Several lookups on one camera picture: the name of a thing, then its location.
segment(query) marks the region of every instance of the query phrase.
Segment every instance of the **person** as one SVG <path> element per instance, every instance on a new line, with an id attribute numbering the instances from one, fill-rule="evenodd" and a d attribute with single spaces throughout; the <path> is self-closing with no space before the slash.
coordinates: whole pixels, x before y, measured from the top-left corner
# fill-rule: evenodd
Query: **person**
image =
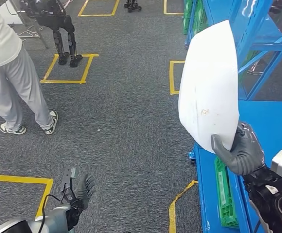
<path id="1" fill-rule="evenodd" d="M 58 112 L 48 110 L 42 95 L 34 64 L 13 29 L 0 15 L 0 116 L 5 120 L 0 130 L 23 135 L 23 113 L 17 93 L 34 114 L 45 133 L 53 134 L 59 119 Z"/>

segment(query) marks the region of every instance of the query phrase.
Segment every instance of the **sneaker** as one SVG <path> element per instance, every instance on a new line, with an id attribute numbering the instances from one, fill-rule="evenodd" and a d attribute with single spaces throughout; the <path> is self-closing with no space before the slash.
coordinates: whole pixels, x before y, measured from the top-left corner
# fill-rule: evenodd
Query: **sneaker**
<path id="1" fill-rule="evenodd" d="M 15 134 L 15 135 L 23 135 L 25 132 L 27 132 L 27 128 L 21 125 L 18 130 L 17 131 L 11 131 L 7 128 L 7 123 L 1 124 L 0 125 L 0 130 L 3 133 L 6 134 Z"/>
<path id="2" fill-rule="evenodd" d="M 45 133 L 46 133 L 47 135 L 53 134 L 55 130 L 55 126 L 58 123 L 58 120 L 59 119 L 59 115 L 58 115 L 57 111 L 51 111 L 50 114 L 52 118 L 52 125 L 49 129 L 45 130 Z"/>

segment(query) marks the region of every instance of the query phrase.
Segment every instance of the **humanoid robot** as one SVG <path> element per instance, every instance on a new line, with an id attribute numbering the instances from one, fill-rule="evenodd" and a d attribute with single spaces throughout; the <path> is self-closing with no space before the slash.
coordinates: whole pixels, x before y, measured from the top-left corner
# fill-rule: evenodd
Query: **humanoid robot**
<path id="1" fill-rule="evenodd" d="M 59 64 L 67 63 L 69 55 L 71 56 L 70 67 L 77 67 L 82 58 L 77 55 L 76 42 L 75 41 L 75 27 L 70 15 L 67 15 L 64 6 L 59 0 L 20 0 L 22 10 L 28 17 L 36 19 L 41 26 L 48 27 L 52 30 L 55 46 L 59 54 Z M 60 28 L 67 32 L 70 54 L 64 52 Z"/>

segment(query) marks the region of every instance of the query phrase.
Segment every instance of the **white pants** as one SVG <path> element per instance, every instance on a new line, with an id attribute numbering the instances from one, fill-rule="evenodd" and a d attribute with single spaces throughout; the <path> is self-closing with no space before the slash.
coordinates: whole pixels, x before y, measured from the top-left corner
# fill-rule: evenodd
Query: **white pants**
<path id="1" fill-rule="evenodd" d="M 0 116 L 11 131 L 22 125 L 23 113 L 16 92 L 35 114 L 37 124 L 42 129 L 50 128 L 51 117 L 34 64 L 24 47 L 14 60 L 0 67 Z"/>

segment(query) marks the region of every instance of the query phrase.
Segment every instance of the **gray robotic glove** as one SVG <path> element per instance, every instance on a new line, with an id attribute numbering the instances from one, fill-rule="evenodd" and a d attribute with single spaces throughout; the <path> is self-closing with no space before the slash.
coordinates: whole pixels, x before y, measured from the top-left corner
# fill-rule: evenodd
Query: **gray robotic glove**
<path id="1" fill-rule="evenodd" d="M 231 171 L 248 175 L 265 166 L 265 154 L 250 125 L 240 122 L 231 151 L 219 135 L 211 136 L 212 150 Z"/>

